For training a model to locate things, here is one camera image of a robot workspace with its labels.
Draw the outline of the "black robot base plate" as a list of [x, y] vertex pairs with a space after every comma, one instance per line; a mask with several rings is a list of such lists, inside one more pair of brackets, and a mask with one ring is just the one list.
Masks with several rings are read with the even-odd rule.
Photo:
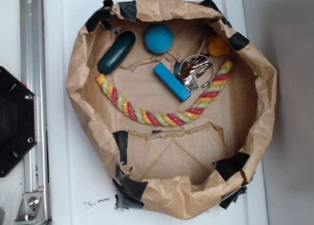
[[35, 97], [0, 68], [0, 176], [4, 178], [36, 144]]

